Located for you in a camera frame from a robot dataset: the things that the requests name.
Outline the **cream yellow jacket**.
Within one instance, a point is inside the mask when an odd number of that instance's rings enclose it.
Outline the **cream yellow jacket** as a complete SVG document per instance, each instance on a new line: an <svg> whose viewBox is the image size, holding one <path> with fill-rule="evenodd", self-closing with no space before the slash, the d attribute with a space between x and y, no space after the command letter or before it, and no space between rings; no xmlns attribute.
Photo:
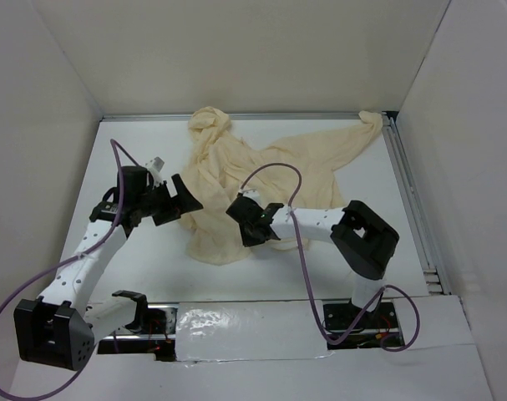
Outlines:
<svg viewBox="0 0 507 401"><path fill-rule="evenodd" d="M342 129L285 137L255 150L231 133L231 118L205 107L188 123L193 150L180 176L202 210L180 218L192 232L188 255L211 265L246 258L239 226L226 214L241 184L258 190L263 203L332 209L346 204L335 178L381 133L383 117L362 111L360 123Z"/></svg>

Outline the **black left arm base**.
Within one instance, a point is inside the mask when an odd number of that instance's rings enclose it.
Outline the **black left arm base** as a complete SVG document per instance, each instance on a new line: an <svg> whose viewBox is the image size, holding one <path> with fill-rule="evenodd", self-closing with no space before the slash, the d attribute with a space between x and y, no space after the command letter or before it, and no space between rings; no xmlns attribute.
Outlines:
<svg viewBox="0 0 507 401"><path fill-rule="evenodd" d="M118 328L99 342L99 355L148 355L160 362L176 360L178 303L150 303L141 328Z"/></svg>

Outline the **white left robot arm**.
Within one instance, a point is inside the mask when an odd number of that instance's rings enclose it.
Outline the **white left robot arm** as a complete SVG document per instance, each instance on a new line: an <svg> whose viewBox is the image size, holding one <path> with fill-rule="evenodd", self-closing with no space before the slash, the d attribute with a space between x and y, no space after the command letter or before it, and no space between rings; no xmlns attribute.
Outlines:
<svg viewBox="0 0 507 401"><path fill-rule="evenodd" d="M144 218L161 226L202 209L180 175L171 180L175 195L147 167L120 170L116 186L93 208L74 260L58 269L36 299L23 299L16 306L13 317L22 360L78 372L94 346L112 332L147 329L151 314L142 293L118 290L102 303L89 301L106 267Z"/></svg>

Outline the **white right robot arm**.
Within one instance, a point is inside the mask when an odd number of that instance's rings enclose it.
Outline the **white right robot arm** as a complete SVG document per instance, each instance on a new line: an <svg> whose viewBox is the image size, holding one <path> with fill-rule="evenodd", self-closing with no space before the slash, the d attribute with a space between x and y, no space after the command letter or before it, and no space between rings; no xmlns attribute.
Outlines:
<svg viewBox="0 0 507 401"><path fill-rule="evenodd" d="M340 209L292 209L281 203L261 207L241 194L226 214L240 228L246 247L267 241L313 240L334 244L357 275L353 284L350 317L359 327L370 327L379 317L378 292L399 234L359 200Z"/></svg>

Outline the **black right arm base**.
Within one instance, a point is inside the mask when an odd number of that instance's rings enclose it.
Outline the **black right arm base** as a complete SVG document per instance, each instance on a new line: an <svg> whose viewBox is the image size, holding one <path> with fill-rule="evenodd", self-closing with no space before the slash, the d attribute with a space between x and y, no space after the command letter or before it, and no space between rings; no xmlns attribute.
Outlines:
<svg viewBox="0 0 507 401"><path fill-rule="evenodd" d="M330 337L338 338L347 331L360 309L347 302L323 304L323 327ZM343 343L332 345L329 350L380 348L384 339L387 348L402 347L405 342L400 330L395 307L390 301L381 300L373 312L366 312Z"/></svg>

